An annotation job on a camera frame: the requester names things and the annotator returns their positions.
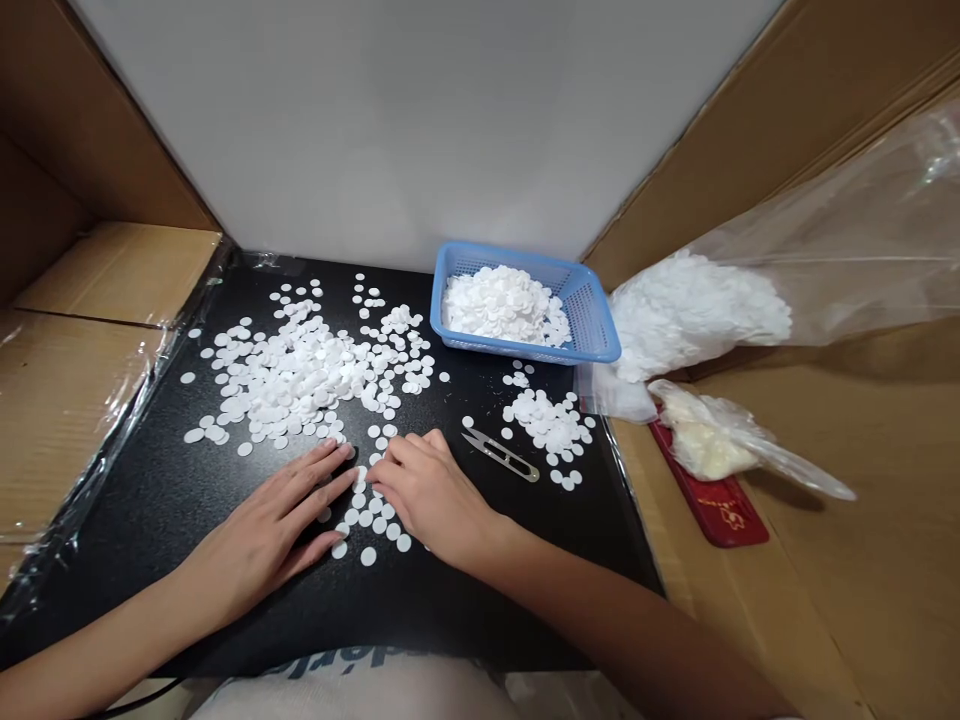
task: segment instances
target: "forearm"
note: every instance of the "forearm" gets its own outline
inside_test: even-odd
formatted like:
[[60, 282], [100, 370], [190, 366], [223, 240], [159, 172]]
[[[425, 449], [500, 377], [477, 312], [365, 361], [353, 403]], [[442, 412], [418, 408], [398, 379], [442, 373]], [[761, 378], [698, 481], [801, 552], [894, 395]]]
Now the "forearm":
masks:
[[76, 718], [109, 706], [202, 636], [164, 580], [0, 674], [0, 706], [23, 720]]
[[550, 624], [651, 720], [795, 714], [744, 660], [645, 588], [510, 520], [495, 534], [492, 552], [464, 569]]

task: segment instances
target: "blue basket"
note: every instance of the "blue basket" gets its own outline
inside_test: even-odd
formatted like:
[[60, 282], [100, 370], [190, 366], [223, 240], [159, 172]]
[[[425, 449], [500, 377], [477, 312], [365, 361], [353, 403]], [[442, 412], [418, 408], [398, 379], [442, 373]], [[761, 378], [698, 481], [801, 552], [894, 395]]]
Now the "blue basket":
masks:
[[[571, 342], [552, 348], [453, 332], [443, 326], [440, 307], [447, 278], [473, 275], [482, 267], [495, 268], [498, 265], [526, 270], [534, 280], [553, 290], [554, 295], [563, 301], [563, 311], [570, 320]], [[440, 248], [433, 276], [430, 325], [443, 339], [444, 345], [460, 350], [509, 355], [559, 365], [609, 363], [620, 357], [620, 340], [610, 316], [607, 296], [593, 270], [585, 265], [544, 255], [514, 252], [489, 245], [450, 242]]]

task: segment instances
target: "black work surface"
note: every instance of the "black work surface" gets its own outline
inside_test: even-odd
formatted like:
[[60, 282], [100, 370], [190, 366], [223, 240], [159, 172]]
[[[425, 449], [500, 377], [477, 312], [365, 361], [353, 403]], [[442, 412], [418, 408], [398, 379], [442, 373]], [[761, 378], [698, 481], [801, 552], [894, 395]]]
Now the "black work surface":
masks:
[[[0, 638], [0, 665], [33, 654], [76, 631], [173, 570], [201, 539], [284, 462], [313, 446], [316, 438], [293, 436], [280, 451], [270, 440], [254, 445], [248, 457], [237, 446], [249, 439], [246, 423], [229, 425], [229, 442], [208, 440], [188, 445], [184, 433], [203, 415], [218, 415], [223, 398], [214, 383], [218, 373], [202, 360], [202, 348], [213, 337], [253, 318], [252, 331], [273, 334], [281, 321], [279, 307], [268, 299], [282, 283], [306, 286], [317, 278], [324, 295], [321, 314], [336, 332], [345, 329], [357, 340], [361, 325], [379, 319], [401, 303], [424, 321], [418, 328], [432, 343], [436, 359], [432, 384], [419, 396], [400, 392], [403, 404], [392, 421], [401, 433], [442, 428], [461, 467], [495, 509], [524, 527], [581, 557], [662, 592], [640, 521], [617, 469], [609, 441], [598, 422], [594, 443], [572, 464], [583, 482], [567, 492], [549, 478], [546, 455], [536, 450], [516, 423], [513, 440], [504, 444], [541, 470], [537, 483], [527, 483], [474, 450], [461, 436], [461, 419], [470, 415], [475, 427], [500, 439], [503, 407], [518, 390], [503, 383], [514, 372], [512, 359], [446, 348], [429, 325], [432, 276], [321, 261], [282, 259], [288, 274], [250, 267], [249, 256], [230, 268], [214, 290], [196, 326], [198, 339], [182, 336], [170, 367], [150, 405], [116, 463], [79, 532], [79, 546], [67, 567], [58, 566], [44, 583], [35, 612], [23, 616]], [[370, 320], [358, 317], [351, 298], [354, 275], [363, 285], [380, 288], [387, 301], [371, 309]], [[534, 363], [531, 386], [543, 388], [559, 402], [572, 388], [573, 371]], [[182, 384], [193, 371], [197, 379]], [[441, 383], [441, 371], [451, 382]], [[367, 436], [379, 415], [359, 400], [341, 402], [336, 411], [344, 434], [358, 447], [354, 462], [367, 464], [376, 452]], [[333, 506], [332, 528], [347, 509], [348, 491]], [[260, 673], [291, 659], [321, 650], [357, 645], [395, 645], [480, 658], [500, 671], [579, 669], [589, 662], [533, 615], [471, 577], [444, 565], [414, 541], [400, 553], [371, 528], [352, 528], [342, 560], [325, 558], [318, 566], [268, 598], [247, 617], [171, 660], [155, 674], [227, 676]], [[360, 564], [367, 545], [377, 551], [369, 568]]]

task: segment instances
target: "pile of white discs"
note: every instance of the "pile of white discs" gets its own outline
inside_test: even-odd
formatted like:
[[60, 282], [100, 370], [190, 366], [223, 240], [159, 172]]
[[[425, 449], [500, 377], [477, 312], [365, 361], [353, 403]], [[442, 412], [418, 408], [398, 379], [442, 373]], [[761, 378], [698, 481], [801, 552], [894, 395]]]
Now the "pile of white discs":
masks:
[[[363, 280], [362, 273], [357, 274], [357, 280]], [[354, 287], [355, 292], [363, 290], [360, 284]], [[364, 318], [369, 317], [370, 308], [386, 305], [379, 297], [379, 289], [370, 288], [368, 294], [367, 300], [357, 303], [363, 305], [359, 313]], [[363, 326], [361, 333], [370, 339], [357, 342], [346, 330], [334, 333], [324, 322], [322, 307], [316, 300], [321, 297], [319, 280], [311, 280], [309, 288], [284, 283], [279, 292], [269, 296], [278, 305], [274, 317], [286, 321], [275, 334], [251, 331], [253, 320], [244, 317], [236, 326], [214, 337], [216, 349], [201, 350], [200, 357], [209, 360], [211, 370], [218, 373], [214, 382], [223, 386], [220, 394], [224, 399], [219, 414], [200, 418], [198, 427], [184, 435], [184, 442], [208, 439], [224, 445], [230, 439], [227, 428], [245, 424], [249, 440], [237, 447], [241, 457], [250, 455], [257, 444], [267, 440], [282, 450], [291, 436], [301, 434], [321, 439], [332, 437], [343, 443], [347, 440], [344, 423], [336, 412], [341, 402], [359, 399], [367, 411], [390, 421], [402, 403], [395, 384], [411, 395], [419, 395], [430, 387], [435, 360], [426, 354], [430, 342], [416, 330], [423, 322], [422, 315], [411, 314], [407, 305], [394, 307], [379, 326]], [[188, 336], [197, 339], [201, 331], [194, 328]], [[443, 375], [449, 381], [449, 374]], [[184, 373], [180, 378], [185, 384], [194, 379], [194, 373]], [[382, 431], [379, 425], [372, 425], [368, 434], [376, 438], [377, 449], [384, 451], [389, 438], [398, 432], [388, 422]], [[381, 457], [380, 453], [373, 453], [370, 464]], [[355, 484], [351, 508], [356, 510], [356, 517], [348, 511], [341, 525], [349, 528], [359, 523], [361, 527], [371, 527], [406, 552], [411, 546], [410, 537], [402, 532], [399, 520], [390, 522], [395, 511], [378, 497], [379, 493], [373, 493], [368, 505], [364, 494], [367, 484], [362, 480], [366, 467], [361, 466], [360, 471], [361, 480]], [[321, 522], [329, 519], [329, 513], [320, 518]], [[333, 556], [343, 557], [346, 547], [345, 542], [338, 543]], [[376, 551], [364, 549], [361, 560], [364, 565], [372, 565]]]
[[448, 278], [441, 309], [454, 332], [548, 347], [573, 339], [560, 298], [506, 265]]
[[[593, 442], [590, 430], [597, 426], [596, 420], [581, 417], [574, 410], [576, 401], [576, 394], [570, 392], [563, 402], [554, 404], [543, 390], [527, 388], [503, 409], [503, 419], [504, 422], [519, 423], [533, 438], [534, 447], [547, 451], [547, 463], [556, 468], [561, 462], [572, 463], [575, 457], [583, 455], [583, 446]], [[504, 428], [501, 435], [509, 439], [513, 433], [508, 430]], [[565, 490], [573, 490], [582, 477], [576, 470], [564, 476], [555, 469], [551, 470], [550, 479]]]

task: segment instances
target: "left hand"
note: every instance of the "left hand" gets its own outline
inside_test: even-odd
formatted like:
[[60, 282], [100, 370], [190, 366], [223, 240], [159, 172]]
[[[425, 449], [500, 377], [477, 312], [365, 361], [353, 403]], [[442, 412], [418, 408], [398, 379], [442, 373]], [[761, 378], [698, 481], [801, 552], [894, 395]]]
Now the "left hand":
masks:
[[328, 439], [287, 463], [160, 581], [197, 635], [237, 620], [343, 538], [329, 531], [292, 549], [304, 528], [356, 479], [351, 468], [314, 489], [350, 452], [349, 443], [336, 447]]

